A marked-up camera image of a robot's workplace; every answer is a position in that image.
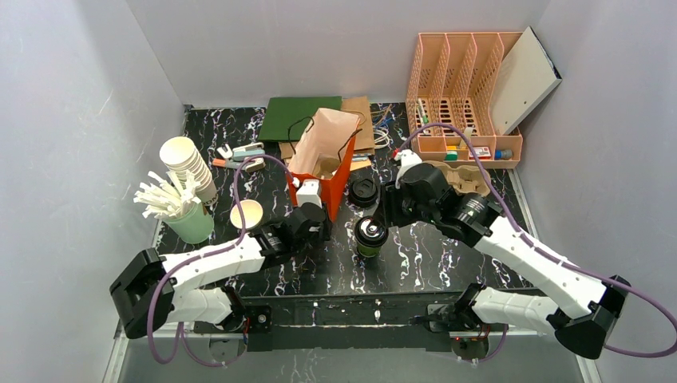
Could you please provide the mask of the pulp cup carrier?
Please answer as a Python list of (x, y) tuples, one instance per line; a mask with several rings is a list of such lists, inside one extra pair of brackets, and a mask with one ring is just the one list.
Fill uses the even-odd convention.
[(338, 158), (319, 157), (315, 163), (312, 175), (321, 180), (329, 180), (334, 177), (341, 165)]

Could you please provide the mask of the orange paper bag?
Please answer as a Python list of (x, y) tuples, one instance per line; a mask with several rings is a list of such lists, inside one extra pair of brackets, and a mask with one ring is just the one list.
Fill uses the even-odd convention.
[(317, 109), (295, 146), (287, 168), (303, 182), (319, 181), (319, 198), (335, 220), (350, 176), (359, 117), (335, 109)]

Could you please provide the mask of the single green paper cup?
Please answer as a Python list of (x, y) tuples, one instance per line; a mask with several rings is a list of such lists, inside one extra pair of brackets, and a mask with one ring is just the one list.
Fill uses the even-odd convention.
[(373, 258), (379, 255), (382, 245), (357, 242), (357, 252), (363, 258)]

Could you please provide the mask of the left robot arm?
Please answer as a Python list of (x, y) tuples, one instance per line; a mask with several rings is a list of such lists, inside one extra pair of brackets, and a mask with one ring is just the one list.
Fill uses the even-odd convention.
[(305, 203), (242, 239), (179, 254), (142, 250), (113, 281), (109, 293), (130, 339), (174, 322), (225, 326), (243, 316), (244, 308), (233, 290), (216, 287), (215, 282), (287, 263), (330, 237), (326, 207)]

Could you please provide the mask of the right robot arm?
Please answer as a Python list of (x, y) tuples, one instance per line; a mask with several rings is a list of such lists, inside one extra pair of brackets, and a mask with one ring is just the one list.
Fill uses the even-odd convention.
[(453, 324), (513, 325), (552, 334), (581, 357), (600, 357), (627, 296), (621, 277), (605, 282), (575, 272), (559, 255), (547, 259), (542, 244), (514, 227), (497, 203), (475, 192), (457, 193), (431, 164), (416, 164), (384, 184), (374, 216), (385, 227), (432, 224), (449, 239), (498, 259), (542, 293), (472, 283), (449, 310)]

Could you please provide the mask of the black cup lids stack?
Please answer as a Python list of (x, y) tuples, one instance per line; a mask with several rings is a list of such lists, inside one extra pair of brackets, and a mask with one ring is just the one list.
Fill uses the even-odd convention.
[(368, 178), (353, 180), (348, 185), (348, 200), (357, 207), (371, 207), (378, 200), (378, 185)]

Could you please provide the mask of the stack of pulp cup carriers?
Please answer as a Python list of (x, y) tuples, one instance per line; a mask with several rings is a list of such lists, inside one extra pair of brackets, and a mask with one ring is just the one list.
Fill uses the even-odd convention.
[(477, 166), (462, 165), (452, 168), (447, 163), (435, 160), (426, 160), (425, 164), (430, 164), (440, 170), (447, 184), (458, 194), (474, 192), (486, 197), (491, 193), (486, 182), (486, 180), (491, 180), (490, 174)]

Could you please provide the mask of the red small box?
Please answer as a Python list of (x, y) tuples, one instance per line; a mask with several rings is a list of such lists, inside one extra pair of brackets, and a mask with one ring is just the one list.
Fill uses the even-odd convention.
[(471, 160), (474, 160), (475, 158), (478, 158), (479, 160), (491, 160), (493, 156), (490, 147), (481, 146), (470, 149), (469, 158)]

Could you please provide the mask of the green paper bag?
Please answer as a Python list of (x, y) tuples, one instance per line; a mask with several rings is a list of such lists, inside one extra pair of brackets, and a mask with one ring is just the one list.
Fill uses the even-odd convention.
[(298, 141), (318, 109), (340, 109), (342, 98), (273, 97), (268, 101), (257, 138), (260, 141)]

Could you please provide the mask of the green cup of straws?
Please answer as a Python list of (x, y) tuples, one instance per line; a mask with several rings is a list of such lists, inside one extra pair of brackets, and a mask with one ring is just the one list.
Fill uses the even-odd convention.
[(208, 205), (216, 197), (212, 181), (202, 180), (192, 172), (169, 171), (166, 175), (164, 178), (149, 171), (150, 181), (139, 184), (133, 202), (144, 206), (145, 218), (153, 217), (166, 224), (185, 243), (206, 241), (215, 226), (208, 212)]

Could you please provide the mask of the pink desk file organizer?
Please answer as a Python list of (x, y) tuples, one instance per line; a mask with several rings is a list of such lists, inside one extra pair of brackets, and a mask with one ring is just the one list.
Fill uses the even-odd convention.
[(445, 161), (453, 167), (472, 165), (468, 146), (449, 125), (466, 134), (477, 149), (489, 154), (480, 161), (488, 169), (513, 169), (521, 160), (523, 137), (518, 130), (500, 133), (490, 104), (497, 76), (518, 32), (420, 33), (417, 36), (406, 91), (406, 114), (419, 133), (410, 147), (423, 160)]

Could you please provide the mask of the tall stack paper cups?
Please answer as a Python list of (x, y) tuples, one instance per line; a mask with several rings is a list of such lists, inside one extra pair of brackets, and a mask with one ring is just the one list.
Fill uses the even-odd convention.
[(174, 171), (183, 183), (188, 175), (193, 175), (198, 183), (196, 195), (204, 204), (212, 206), (218, 200), (212, 172), (190, 138), (176, 136), (165, 141), (160, 147), (159, 156), (165, 166)]

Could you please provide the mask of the white board panel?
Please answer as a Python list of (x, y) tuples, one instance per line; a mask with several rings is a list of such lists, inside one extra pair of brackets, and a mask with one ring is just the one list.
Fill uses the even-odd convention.
[(527, 27), (501, 62), (489, 111), (496, 134), (506, 136), (562, 81), (557, 67)]

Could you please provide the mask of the metal base rail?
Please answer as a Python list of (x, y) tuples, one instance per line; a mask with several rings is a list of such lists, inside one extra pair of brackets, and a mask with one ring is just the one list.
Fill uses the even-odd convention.
[(451, 293), (247, 298), (248, 343), (202, 323), (193, 355), (157, 364), (142, 339), (120, 338), (107, 382), (598, 382), (593, 361), (553, 338), (492, 325), (435, 333), (410, 319)]

